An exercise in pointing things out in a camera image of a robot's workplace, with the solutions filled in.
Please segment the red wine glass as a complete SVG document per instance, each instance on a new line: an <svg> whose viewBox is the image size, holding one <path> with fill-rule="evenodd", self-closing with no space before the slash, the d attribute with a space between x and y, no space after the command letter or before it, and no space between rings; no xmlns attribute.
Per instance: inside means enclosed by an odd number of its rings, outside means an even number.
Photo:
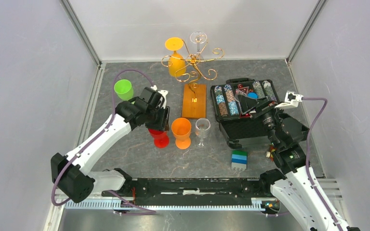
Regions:
<svg viewBox="0 0 370 231"><path fill-rule="evenodd" d="M159 131L150 128L148 129L148 131L154 140L154 145L157 148L162 149L169 145L170 139L166 131Z"/></svg>

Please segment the orange wine glass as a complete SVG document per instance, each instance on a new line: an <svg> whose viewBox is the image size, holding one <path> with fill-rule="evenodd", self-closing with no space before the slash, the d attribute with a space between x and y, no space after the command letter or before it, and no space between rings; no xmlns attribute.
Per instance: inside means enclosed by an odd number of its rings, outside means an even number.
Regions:
<svg viewBox="0 0 370 231"><path fill-rule="evenodd" d="M192 130L191 122L186 118L177 118L171 125L172 133L175 137L175 145L179 149L187 149L191 144L190 133Z"/></svg>

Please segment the green wine glass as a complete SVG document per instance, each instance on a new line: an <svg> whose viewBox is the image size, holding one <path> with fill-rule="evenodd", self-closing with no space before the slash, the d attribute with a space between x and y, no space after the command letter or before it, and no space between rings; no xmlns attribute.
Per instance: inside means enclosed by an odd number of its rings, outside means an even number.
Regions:
<svg viewBox="0 0 370 231"><path fill-rule="evenodd" d="M114 84L114 92L123 101L128 101L134 96L132 83L127 79L118 80Z"/></svg>

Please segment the clear wine glass front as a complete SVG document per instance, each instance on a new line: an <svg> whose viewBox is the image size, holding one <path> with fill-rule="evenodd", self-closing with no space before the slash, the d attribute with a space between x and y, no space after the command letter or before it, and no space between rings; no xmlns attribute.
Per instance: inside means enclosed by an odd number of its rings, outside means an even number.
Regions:
<svg viewBox="0 0 370 231"><path fill-rule="evenodd" d="M206 118L200 118L196 121L195 127L195 134L199 138L198 147L204 147L204 139L209 135L211 123Z"/></svg>

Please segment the clear wine glass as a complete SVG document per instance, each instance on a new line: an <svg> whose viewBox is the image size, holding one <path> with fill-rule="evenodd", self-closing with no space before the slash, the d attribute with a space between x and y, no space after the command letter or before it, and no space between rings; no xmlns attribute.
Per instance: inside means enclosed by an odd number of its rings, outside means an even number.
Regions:
<svg viewBox="0 0 370 231"><path fill-rule="evenodd" d="M193 32L190 35L190 41L196 44L197 46L197 53L201 53L202 48L203 48L202 45L206 42L206 40L207 40L207 35L204 32L197 31L197 32Z"/></svg>
<svg viewBox="0 0 370 231"><path fill-rule="evenodd" d="M195 127L195 134L199 138L198 147L204 147L204 139L209 135L211 123L206 118L200 118L196 121Z"/></svg>

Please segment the yellow wine glass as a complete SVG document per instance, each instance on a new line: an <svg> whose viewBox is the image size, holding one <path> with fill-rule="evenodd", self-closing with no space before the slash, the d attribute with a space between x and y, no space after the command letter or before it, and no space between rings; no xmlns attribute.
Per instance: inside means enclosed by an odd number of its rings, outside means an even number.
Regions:
<svg viewBox="0 0 370 231"><path fill-rule="evenodd" d="M180 77L186 72L186 61L178 51L184 46L181 38L172 37L165 41L165 47L173 53L167 61L168 71L172 77Z"/></svg>

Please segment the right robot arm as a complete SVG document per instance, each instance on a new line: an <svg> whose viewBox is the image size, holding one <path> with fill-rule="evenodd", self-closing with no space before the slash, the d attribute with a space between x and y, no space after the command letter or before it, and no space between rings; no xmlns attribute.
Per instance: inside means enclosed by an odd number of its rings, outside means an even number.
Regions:
<svg viewBox="0 0 370 231"><path fill-rule="evenodd" d="M282 103L269 96L254 99L239 95L236 99L244 113L263 124L275 148L276 168L260 175L260 193L277 198L305 231L358 231L360 228L351 227L334 207L310 165L310 135L328 100L292 91ZM284 112L303 101L323 101L310 127Z"/></svg>

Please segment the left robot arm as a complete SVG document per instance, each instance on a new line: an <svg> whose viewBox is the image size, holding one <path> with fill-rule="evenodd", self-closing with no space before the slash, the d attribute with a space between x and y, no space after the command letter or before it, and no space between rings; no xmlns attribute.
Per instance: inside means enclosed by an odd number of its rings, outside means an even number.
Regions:
<svg viewBox="0 0 370 231"><path fill-rule="evenodd" d="M67 154L56 153L51 158L53 181L52 203L62 205L55 199L57 189L67 200L80 203L92 193L113 190L120 196L132 191L132 183L118 170L93 172L97 161L120 139L135 128L167 131L170 107L167 105L168 90L156 86L145 87L140 96L121 101L104 124L87 140Z"/></svg>

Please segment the clear wine glass back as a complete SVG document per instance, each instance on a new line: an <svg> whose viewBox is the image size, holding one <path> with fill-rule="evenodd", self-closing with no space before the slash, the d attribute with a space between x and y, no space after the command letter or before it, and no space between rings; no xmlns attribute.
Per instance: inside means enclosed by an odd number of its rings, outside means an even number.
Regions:
<svg viewBox="0 0 370 231"><path fill-rule="evenodd" d="M202 48L203 48L202 45L206 42L206 40L207 40L207 35L204 32L197 31L197 32L193 32L190 35L190 41L196 44L197 46L197 53L201 53Z"/></svg>

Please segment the black poker chip case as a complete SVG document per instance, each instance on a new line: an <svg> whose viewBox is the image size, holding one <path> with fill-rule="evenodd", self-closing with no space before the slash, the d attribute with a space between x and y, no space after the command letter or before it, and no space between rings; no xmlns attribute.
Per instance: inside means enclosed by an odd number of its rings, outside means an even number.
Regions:
<svg viewBox="0 0 370 231"><path fill-rule="evenodd" d="M210 93L219 130L232 149L259 147L272 143L278 148L289 149L307 139L309 128L285 113L285 109L277 108L276 123L251 120L249 114L241 114L239 95L284 102L279 99L274 84L269 79L229 79L224 85L211 86Z"/></svg>

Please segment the small colourful toy car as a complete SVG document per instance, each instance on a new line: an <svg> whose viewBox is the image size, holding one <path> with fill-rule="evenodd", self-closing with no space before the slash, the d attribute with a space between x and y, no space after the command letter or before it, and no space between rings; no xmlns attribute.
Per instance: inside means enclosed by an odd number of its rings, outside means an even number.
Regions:
<svg viewBox="0 0 370 231"><path fill-rule="evenodd" d="M274 161L273 154L276 152L276 148L274 146L270 146L268 151L265 153L265 157L270 159L272 162Z"/></svg>

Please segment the blue green toy block stack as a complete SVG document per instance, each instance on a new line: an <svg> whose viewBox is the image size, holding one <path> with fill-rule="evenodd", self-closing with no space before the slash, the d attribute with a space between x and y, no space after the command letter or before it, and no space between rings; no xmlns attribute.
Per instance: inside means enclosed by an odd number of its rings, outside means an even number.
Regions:
<svg viewBox="0 0 370 231"><path fill-rule="evenodd" d="M248 153L240 150L233 150L231 156L231 167L245 170L247 168Z"/></svg>

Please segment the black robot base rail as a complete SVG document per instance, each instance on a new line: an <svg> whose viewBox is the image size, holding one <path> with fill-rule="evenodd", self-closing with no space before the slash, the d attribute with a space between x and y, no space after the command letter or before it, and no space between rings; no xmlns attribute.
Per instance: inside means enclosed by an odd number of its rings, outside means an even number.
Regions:
<svg viewBox="0 0 370 231"><path fill-rule="evenodd" d="M136 205L250 205L274 198L258 178L136 178L117 193Z"/></svg>

